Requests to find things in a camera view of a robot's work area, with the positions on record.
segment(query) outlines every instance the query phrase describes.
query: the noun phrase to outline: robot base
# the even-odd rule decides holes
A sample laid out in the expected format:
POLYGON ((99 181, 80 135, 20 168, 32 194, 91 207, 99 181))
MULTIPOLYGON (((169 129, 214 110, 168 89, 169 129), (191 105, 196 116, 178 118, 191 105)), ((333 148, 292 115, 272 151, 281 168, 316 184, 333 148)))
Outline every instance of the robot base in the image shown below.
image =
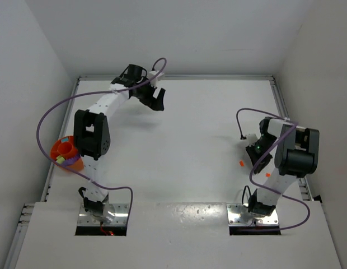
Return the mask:
POLYGON ((129 204, 111 203, 105 208, 105 217, 99 217, 86 211, 84 205, 81 205, 75 235, 98 236, 108 235, 112 232, 116 236, 126 236, 129 204))
POLYGON ((270 216, 255 216, 248 213, 248 204, 227 204, 230 235, 280 235, 280 231, 264 231, 279 228, 276 210, 270 216))

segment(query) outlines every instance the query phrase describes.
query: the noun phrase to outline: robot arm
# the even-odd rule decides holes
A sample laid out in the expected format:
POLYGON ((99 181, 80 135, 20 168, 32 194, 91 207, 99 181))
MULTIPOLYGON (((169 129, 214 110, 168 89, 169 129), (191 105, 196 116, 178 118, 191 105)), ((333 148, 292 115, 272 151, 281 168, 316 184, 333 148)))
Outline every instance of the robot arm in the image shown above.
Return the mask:
MULTIPOLYGON (((145 80, 150 79, 158 71, 151 71, 142 76, 144 68, 130 64, 128 68, 110 84, 112 94, 105 94, 87 110, 77 110, 74 116, 74 144, 82 157, 85 172, 92 182, 103 184, 103 157, 110 147, 110 133, 108 122, 115 111, 132 96, 155 111, 163 111, 163 97, 165 89, 160 89, 157 98, 153 97, 156 82, 163 74, 140 88, 122 91, 145 80)), ((108 197, 108 191, 88 182, 86 188, 79 189, 84 207, 102 215, 103 201, 108 197)))
MULTIPOLYGON (((254 165, 258 159, 271 147, 283 133, 292 127, 292 124, 282 120, 266 117, 260 122, 261 137, 246 151, 254 165)), ((264 186, 274 189, 274 193, 265 188, 258 188, 248 201, 248 211, 262 216, 270 216, 280 196, 288 187, 307 174, 312 174, 318 164, 319 131, 315 129, 296 127, 276 149, 274 157, 275 169, 268 177, 264 186)), ((267 166, 271 155, 268 155, 254 171, 255 174, 267 166)))

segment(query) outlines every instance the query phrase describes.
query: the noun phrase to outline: white table surface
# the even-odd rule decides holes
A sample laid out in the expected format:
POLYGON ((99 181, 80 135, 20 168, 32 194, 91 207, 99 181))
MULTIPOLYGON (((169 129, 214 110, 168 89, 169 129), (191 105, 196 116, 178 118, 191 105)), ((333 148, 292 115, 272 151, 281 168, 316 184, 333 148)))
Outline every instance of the white table surface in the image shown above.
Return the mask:
MULTIPOLYGON (((81 81, 77 93, 109 83, 81 81)), ((229 236, 226 203, 240 202, 249 183, 248 170, 239 166, 235 112, 247 106, 278 113, 269 81, 166 80, 160 87, 166 89, 164 112, 132 98, 109 122, 107 185, 134 189, 127 236, 74 236, 77 190, 86 181, 55 168, 16 268, 340 268, 317 202, 309 203, 308 223, 281 236, 229 236)), ((99 97, 77 99, 72 111, 99 97)), ((73 132, 73 116, 65 135, 73 132)), ((242 112, 243 131, 258 133, 263 117, 242 112)), ((264 182, 272 169, 273 163, 255 180, 264 182)), ((298 184, 287 194, 300 199, 298 184)), ((129 192, 111 192, 110 199, 128 202, 129 192)), ((277 210, 281 226, 306 215, 291 201, 280 200, 277 210)))

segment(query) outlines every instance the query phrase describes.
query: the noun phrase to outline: purple cable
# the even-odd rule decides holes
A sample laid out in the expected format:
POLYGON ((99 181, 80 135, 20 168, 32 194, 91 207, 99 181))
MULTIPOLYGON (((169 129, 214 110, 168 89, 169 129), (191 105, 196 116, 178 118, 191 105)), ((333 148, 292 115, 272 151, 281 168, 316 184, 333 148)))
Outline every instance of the purple cable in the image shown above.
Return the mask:
POLYGON ((69 165, 75 164, 79 159, 80 159, 80 154, 77 154, 74 157, 63 161, 62 166, 69 166, 69 165))
POLYGON ((266 115, 270 115, 274 118, 277 118, 277 119, 283 119, 282 117, 278 116, 278 115, 275 115, 273 113, 269 113, 269 112, 266 112, 266 111, 263 111, 263 110, 259 110, 259 109, 254 109, 254 108, 241 108, 237 111, 236 113, 236 121, 237 121, 237 124, 238 124, 238 128, 240 129, 240 133, 241 133, 241 139, 244 139, 244 135, 243 135, 243 132, 242 132, 242 128, 241 128, 241 124, 240 124, 240 120, 238 119, 238 114, 242 111, 242 110, 249 110, 249 111, 254 111, 254 112, 259 112, 259 113, 263 113, 263 114, 266 114, 266 115))
MULTIPOLYGON (((251 111, 255 111, 255 112, 260 112, 260 113, 264 113, 264 114, 267 114, 267 115, 270 115, 272 117, 275 117, 275 118, 279 118, 279 119, 283 119, 282 117, 280 116, 277 116, 277 115, 274 115, 274 114, 271 114, 269 112, 265 112, 265 111, 262 111, 262 110, 258 110, 258 109, 253 109, 253 108, 241 108, 240 110, 237 111, 237 114, 236 114, 236 119, 237 119, 237 123, 238 123, 238 127, 240 128, 240 132, 241 132, 241 136, 243 136, 242 134, 242 129, 241 129, 241 125, 240 125, 240 121, 238 120, 238 114, 240 111, 242 110, 251 110, 251 111)), ((287 136, 289 136, 294 130, 295 128, 297 127, 297 123, 294 123, 292 127, 290 127, 290 129, 288 129, 284 134, 282 134, 278 140, 273 144, 271 145, 271 147, 261 156, 261 158, 258 159, 258 161, 254 164, 252 170, 250 171, 250 182, 257 186, 257 187, 260 187, 260 188, 263 188, 263 189, 267 189, 271 192, 274 192, 276 194, 281 194, 280 192, 276 191, 275 189, 272 189, 272 188, 269 188, 269 187, 266 187, 264 185, 261 185, 259 183, 256 183, 255 181, 253 181, 253 173, 254 171, 256 170, 256 168, 258 167, 258 165, 260 164, 261 161, 263 161, 264 158, 266 158, 266 156, 275 148, 277 147, 278 144, 280 144, 287 136)), ((301 225, 303 225, 304 223, 306 223, 308 221, 308 219, 310 218, 310 208, 308 207, 308 205, 306 203, 304 203, 303 201, 300 201, 298 199, 295 199, 293 197, 290 197, 290 196, 286 196, 284 194, 282 194, 282 197, 286 198, 286 199, 289 199, 289 200, 292 200, 292 201, 295 201, 295 202, 298 202, 298 203, 301 203, 303 206, 306 207, 308 213, 307 213, 307 217, 301 221, 300 223, 298 224, 295 224, 295 225, 292 225, 292 226, 287 226, 287 227, 283 227, 283 228, 276 228, 276 229, 260 229, 259 231, 267 231, 267 232, 271 232, 271 231, 282 231, 282 230, 288 230, 288 229, 293 229, 293 228, 296 228, 296 227, 299 227, 301 225)), ((242 230, 242 231, 256 231, 257 229, 252 229, 252 230, 242 230)))
MULTIPOLYGON (((144 85, 150 83, 150 81, 154 80, 160 73, 162 73, 162 71, 163 71, 163 70, 165 69, 165 67, 166 67, 167 59, 164 58, 164 57, 163 57, 163 58, 160 58, 160 59, 158 59, 158 60, 156 60, 156 62, 155 62, 155 64, 154 64, 153 66, 155 66, 156 63, 159 62, 159 61, 161 61, 161 60, 164 61, 163 66, 162 66, 162 68, 159 70, 159 72, 158 72, 156 75, 154 75, 152 78, 150 78, 149 80, 146 80, 146 81, 144 81, 144 82, 142 82, 142 83, 140 83, 140 84, 137 84, 137 85, 135 85, 135 86, 133 86, 133 87, 130 87, 130 88, 127 88, 127 89, 118 90, 118 91, 116 91, 116 92, 135 90, 135 89, 137 89, 137 88, 140 88, 140 87, 142 87, 142 86, 144 86, 144 85)), ((56 164, 57 166, 60 166, 60 167, 66 169, 66 170, 68 170, 68 171, 70 171, 70 172, 73 172, 73 173, 79 175, 80 177, 85 178, 86 180, 91 181, 91 179, 90 179, 89 177, 87 177, 86 175, 83 175, 83 174, 81 174, 81 173, 79 173, 79 172, 77 172, 77 171, 75 171, 75 170, 73 170, 73 169, 71 169, 71 168, 69 168, 69 167, 63 166, 62 164, 56 162, 55 160, 53 160, 53 159, 45 152, 45 150, 44 150, 44 148, 43 148, 43 146, 42 146, 42 144, 41 144, 41 142, 40 142, 40 138, 39 138, 40 127, 41 127, 41 125, 42 125, 44 119, 46 118, 46 116, 48 116, 48 114, 49 114, 52 110, 54 110, 55 108, 57 108, 57 107, 60 106, 61 104, 66 103, 66 102, 69 101, 69 100, 72 100, 72 99, 74 99, 74 98, 78 98, 78 97, 81 97, 81 96, 87 96, 87 95, 94 95, 94 94, 112 94, 112 93, 113 93, 113 91, 92 91, 92 92, 86 92, 85 94, 77 94, 77 95, 73 95, 73 96, 70 96, 70 97, 68 97, 68 98, 65 98, 64 100, 62 100, 62 101, 56 103, 56 104, 53 105, 50 109, 48 109, 48 111, 45 112, 44 115, 43 115, 43 116, 41 117, 41 119, 39 120, 39 123, 38 123, 38 126, 37 126, 37 131, 36 131, 37 144, 38 144, 38 146, 39 146, 40 151, 43 153, 43 155, 44 155, 48 160, 50 160, 51 162, 53 162, 54 164, 56 164)), ((116 191, 116 190, 119 190, 119 189, 128 189, 128 190, 130 190, 130 194, 131 194, 130 206, 129 206, 128 218, 127 218, 127 220, 126 220, 126 226, 128 226, 128 224, 129 224, 129 217, 130 217, 130 213, 131 213, 131 209, 132 209, 132 205, 133 205, 133 198, 134 198, 133 189, 131 189, 131 188, 128 187, 128 186, 116 187, 116 188, 109 188, 109 187, 102 186, 102 185, 100 185, 100 184, 98 184, 98 183, 96 183, 96 182, 94 182, 94 181, 91 181, 91 182, 92 182, 95 186, 97 186, 97 187, 99 187, 99 188, 102 188, 102 189, 106 189, 106 190, 108 190, 108 191, 116 191)))

